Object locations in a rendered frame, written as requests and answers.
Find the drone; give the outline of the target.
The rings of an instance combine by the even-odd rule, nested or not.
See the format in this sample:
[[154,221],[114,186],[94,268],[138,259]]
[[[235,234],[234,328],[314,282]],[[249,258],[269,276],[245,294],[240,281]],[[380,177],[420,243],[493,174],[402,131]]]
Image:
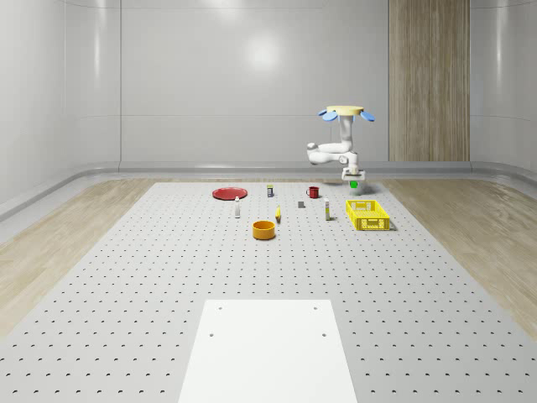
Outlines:
[[375,117],[371,113],[367,113],[363,107],[359,106],[329,106],[319,111],[318,115],[322,116],[325,121],[333,121],[343,116],[361,116],[369,122],[375,120]]

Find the yellow basket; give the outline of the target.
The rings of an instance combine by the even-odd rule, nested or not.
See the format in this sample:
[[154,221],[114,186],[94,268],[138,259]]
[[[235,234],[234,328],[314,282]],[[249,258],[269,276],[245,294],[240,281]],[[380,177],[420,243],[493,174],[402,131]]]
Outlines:
[[347,200],[346,213],[356,230],[389,230],[389,215],[375,200]]

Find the red plate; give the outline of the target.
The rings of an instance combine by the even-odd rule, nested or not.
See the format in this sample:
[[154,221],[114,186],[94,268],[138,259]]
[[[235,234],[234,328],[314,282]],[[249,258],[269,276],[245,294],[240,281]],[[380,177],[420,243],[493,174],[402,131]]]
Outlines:
[[248,191],[240,187],[222,187],[214,190],[212,195],[219,200],[234,201],[236,198],[242,199],[246,197]]

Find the white board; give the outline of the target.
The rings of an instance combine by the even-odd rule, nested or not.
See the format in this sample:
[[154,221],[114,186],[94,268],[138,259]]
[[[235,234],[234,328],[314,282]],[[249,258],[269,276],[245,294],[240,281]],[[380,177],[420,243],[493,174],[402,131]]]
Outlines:
[[179,403],[357,403],[328,300],[208,300]]

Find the yellow bowl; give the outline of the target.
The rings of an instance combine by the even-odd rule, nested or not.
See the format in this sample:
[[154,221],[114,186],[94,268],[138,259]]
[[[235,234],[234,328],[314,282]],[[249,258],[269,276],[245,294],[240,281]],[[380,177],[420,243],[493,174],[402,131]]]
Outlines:
[[256,221],[253,223],[253,237],[259,240],[269,240],[275,237],[275,224],[270,221]]

